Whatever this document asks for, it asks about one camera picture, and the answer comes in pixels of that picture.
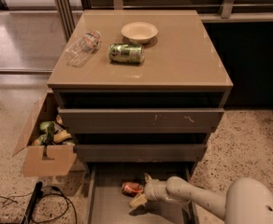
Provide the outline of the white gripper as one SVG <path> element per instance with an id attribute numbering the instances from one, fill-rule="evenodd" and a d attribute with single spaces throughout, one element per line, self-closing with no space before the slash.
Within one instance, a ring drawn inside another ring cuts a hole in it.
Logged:
<path id="1" fill-rule="evenodd" d="M 139 207 L 149 201 L 166 201 L 168 193 L 166 182 L 159 179 L 152 179 L 148 173 L 144 173 L 145 187 L 144 193 L 138 193 L 129 203 L 131 207 Z"/>

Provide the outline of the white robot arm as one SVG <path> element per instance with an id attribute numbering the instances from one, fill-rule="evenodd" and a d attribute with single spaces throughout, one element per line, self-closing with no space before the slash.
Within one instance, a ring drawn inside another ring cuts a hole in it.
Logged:
<path id="1" fill-rule="evenodd" d="M 160 181 L 145 174 L 145 181 L 143 192 L 129 203 L 131 207 L 147 201 L 180 206 L 193 202 L 225 224 L 273 224 L 273 193 L 253 178 L 234 181 L 225 195 L 196 187 L 178 176 Z"/>

